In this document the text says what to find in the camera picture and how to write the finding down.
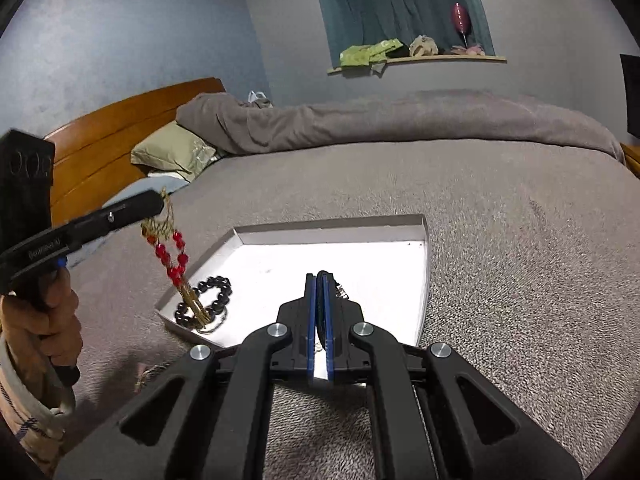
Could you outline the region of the person's left hand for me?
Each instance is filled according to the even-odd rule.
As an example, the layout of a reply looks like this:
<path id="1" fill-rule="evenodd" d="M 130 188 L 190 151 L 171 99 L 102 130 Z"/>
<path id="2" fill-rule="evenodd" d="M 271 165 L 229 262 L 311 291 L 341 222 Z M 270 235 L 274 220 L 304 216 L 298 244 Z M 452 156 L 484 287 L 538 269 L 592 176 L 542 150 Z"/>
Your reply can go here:
<path id="1" fill-rule="evenodd" d="M 43 278 L 40 292 L 43 311 L 15 295 L 1 297 L 2 335 L 24 376 L 43 374 L 47 362 L 74 366 L 82 349 L 79 299 L 70 286 L 70 272 L 61 268 L 54 278 Z"/>

